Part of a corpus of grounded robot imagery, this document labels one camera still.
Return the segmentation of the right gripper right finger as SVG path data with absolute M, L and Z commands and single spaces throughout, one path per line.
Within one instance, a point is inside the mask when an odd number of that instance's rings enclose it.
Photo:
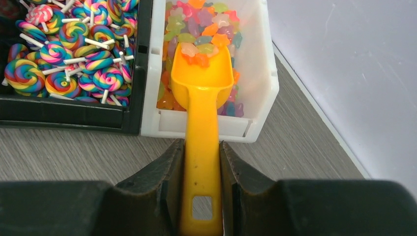
M 219 147 L 225 235 L 282 236 L 282 185 L 241 159 L 229 143 Z

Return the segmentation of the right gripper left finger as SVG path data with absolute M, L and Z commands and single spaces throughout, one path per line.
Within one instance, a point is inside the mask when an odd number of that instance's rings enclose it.
M 184 151 L 184 140 L 176 139 L 158 158 L 116 184 L 127 197 L 123 203 L 122 233 L 177 235 Z

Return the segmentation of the orange plastic scoop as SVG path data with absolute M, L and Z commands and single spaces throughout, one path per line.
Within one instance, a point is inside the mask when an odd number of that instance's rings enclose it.
M 191 65 L 177 46 L 171 71 L 172 91 L 186 109 L 185 156 L 178 234 L 223 235 L 221 168 L 217 110 L 227 101 L 234 76 L 230 52 L 222 47 L 208 59 L 209 65 Z M 195 197 L 210 197 L 212 218 L 193 217 Z

